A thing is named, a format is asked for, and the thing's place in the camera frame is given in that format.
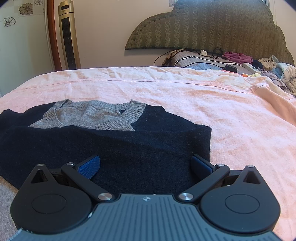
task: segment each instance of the green upholstered headboard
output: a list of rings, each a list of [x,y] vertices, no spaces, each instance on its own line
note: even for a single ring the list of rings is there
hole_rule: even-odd
[[[216,47],[254,59],[275,55],[294,65],[283,32],[261,0],[178,0],[172,12],[141,22],[126,44],[126,50]]]

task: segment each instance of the gray ribbed plate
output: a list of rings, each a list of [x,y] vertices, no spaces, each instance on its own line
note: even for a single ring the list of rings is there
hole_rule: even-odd
[[[19,230],[13,241],[248,241],[280,240],[274,233],[247,237],[216,230],[196,207],[172,195],[122,194],[113,203],[99,204],[79,227],[60,234],[40,235]]]

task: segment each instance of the purple towel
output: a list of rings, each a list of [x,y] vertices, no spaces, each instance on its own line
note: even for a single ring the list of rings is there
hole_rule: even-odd
[[[251,56],[244,55],[243,53],[225,52],[224,55],[222,55],[222,57],[239,64],[251,64],[253,62],[253,58]]]

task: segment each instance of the brown wooden trim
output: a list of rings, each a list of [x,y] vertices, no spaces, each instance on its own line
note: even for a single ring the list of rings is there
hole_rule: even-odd
[[[57,47],[57,36],[55,32],[55,22],[54,22],[54,0],[47,0],[47,21],[48,21],[49,41],[52,49],[52,58],[54,61],[54,67],[56,71],[61,71],[62,65],[59,59],[59,50]]]

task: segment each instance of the sweater neckline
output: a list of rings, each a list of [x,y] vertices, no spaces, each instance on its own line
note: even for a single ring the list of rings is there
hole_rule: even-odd
[[[53,127],[64,127],[67,126],[63,124],[57,117],[56,110],[59,108],[66,107],[70,104],[74,103],[71,100],[62,100],[56,102],[44,115],[44,120],[48,123],[51,128]],[[85,102],[77,102],[76,108],[85,108],[89,104],[88,101]],[[119,112],[119,110],[124,110],[123,113],[119,114],[118,117],[109,119],[103,123],[93,126],[84,126],[78,125],[75,126],[83,127],[87,129],[96,129],[96,130],[118,130],[121,129],[133,122],[136,122],[140,116],[142,115],[146,104],[141,103],[135,100],[131,100],[130,102],[123,103],[123,104],[109,104],[103,101],[96,100],[92,103],[92,106],[96,108],[109,108],[113,111]]]

